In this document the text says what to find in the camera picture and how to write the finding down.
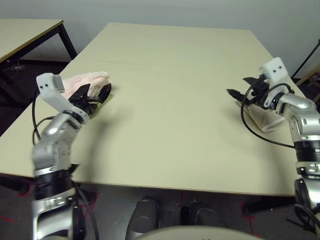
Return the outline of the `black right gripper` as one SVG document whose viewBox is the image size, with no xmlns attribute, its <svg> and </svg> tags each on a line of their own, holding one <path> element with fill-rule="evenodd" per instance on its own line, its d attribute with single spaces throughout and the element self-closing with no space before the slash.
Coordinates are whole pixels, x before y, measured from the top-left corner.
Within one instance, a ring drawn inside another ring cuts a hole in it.
<svg viewBox="0 0 320 240">
<path fill-rule="evenodd" d="M 243 80 L 252 86 L 253 99 L 251 100 L 253 104 L 261 107 L 262 109 L 266 109 L 265 100 L 268 96 L 268 90 L 270 84 L 267 82 L 266 77 L 244 77 Z M 228 94 L 236 99 L 237 101 L 246 101 L 247 98 L 241 92 L 235 89 L 227 89 Z"/>
</svg>

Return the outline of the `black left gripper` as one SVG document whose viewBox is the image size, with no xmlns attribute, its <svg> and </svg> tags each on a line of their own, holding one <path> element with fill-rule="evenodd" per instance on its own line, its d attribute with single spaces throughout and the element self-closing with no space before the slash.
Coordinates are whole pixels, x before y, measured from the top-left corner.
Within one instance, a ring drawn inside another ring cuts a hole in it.
<svg viewBox="0 0 320 240">
<path fill-rule="evenodd" d="M 79 109 L 83 110 L 89 116 L 93 115 L 98 109 L 98 103 L 104 103 L 111 94 L 112 84 L 104 85 L 97 97 L 88 96 L 90 83 L 80 86 L 68 101 Z"/>
</svg>

